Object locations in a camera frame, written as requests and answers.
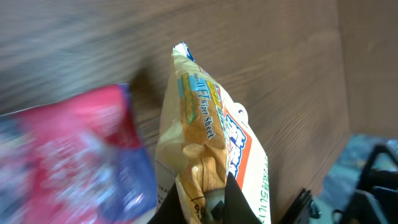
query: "black object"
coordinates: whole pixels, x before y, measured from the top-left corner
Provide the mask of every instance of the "black object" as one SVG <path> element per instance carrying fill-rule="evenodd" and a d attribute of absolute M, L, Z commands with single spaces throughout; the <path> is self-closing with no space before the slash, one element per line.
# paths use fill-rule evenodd
<path fill-rule="evenodd" d="M 224 203 L 218 203 L 211 212 L 214 218 L 222 219 L 222 224 L 261 224 L 251 211 L 248 202 L 231 173 L 228 174 L 226 181 Z M 149 224 L 158 223 L 186 224 L 175 184 L 170 189 L 159 211 L 149 221 Z"/>
<path fill-rule="evenodd" d="M 398 166 L 398 159 L 387 146 L 373 149 L 339 224 L 356 220 L 360 224 L 398 223 L 398 173 L 373 169 L 380 154 L 387 154 Z"/>
<path fill-rule="evenodd" d="M 302 189 L 279 224 L 307 224 L 310 218 L 320 218 L 321 211 L 312 200 L 311 190 Z"/>

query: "blurred package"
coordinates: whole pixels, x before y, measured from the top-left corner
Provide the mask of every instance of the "blurred package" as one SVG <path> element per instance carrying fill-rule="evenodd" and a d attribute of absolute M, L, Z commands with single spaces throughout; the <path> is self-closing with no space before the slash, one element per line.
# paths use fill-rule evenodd
<path fill-rule="evenodd" d="M 221 223 L 229 175 L 256 221 L 271 223 L 268 158 L 246 110 L 195 63 L 185 43 L 174 47 L 170 70 L 155 152 L 158 207 L 176 188 L 186 223 Z"/>
<path fill-rule="evenodd" d="M 154 213 L 155 172 L 129 102 L 126 85 L 110 85 L 0 117 L 0 223 L 124 224 Z"/>

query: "red and blue package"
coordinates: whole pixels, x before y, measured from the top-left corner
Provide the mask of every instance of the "red and blue package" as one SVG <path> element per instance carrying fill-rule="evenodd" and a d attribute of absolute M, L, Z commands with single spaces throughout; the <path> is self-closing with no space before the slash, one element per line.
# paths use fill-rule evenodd
<path fill-rule="evenodd" d="M 125 85 L 0 117 L 0 223 L 131 223 L 155 208 Z"/>

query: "wooden surface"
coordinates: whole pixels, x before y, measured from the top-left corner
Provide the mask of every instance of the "wooden surface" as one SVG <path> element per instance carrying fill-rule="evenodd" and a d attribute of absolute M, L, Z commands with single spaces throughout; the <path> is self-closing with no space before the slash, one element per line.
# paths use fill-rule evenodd
<path fill-rule="evenodd" d="M 279 220 L 301 187 L 319 192 L 349 136 L 335 0 L 4 0 L 1 112 L 132 82 L 149 148 L 158 138 L 172 47 L 248 110 L 270 161 Z"/>
<path fill-rule="evenodd" d="M 398 1 L 339 0 L 352 130 L 398 137 Z"/>

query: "plastic package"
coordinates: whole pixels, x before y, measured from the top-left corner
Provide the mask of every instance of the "plastic package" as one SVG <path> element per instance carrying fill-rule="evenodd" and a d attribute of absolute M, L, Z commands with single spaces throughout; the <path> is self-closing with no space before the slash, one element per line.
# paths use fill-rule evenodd
<path fill-rule="evenodd" d="M 124 224 L 154 213 L 154 168 L 124 85 L 2 116 L 0 144 L 0 223 Z"/>
<path fill-rule="evenodd" d="M 211 211 L 234 175 L 261 223 L 271 223 L 268 158 L 244 107 L 198 66 L 185 43 L 172 52 L 155 152 L 158 206 L 174 182 L 187 223 L 220 223 Z"/>

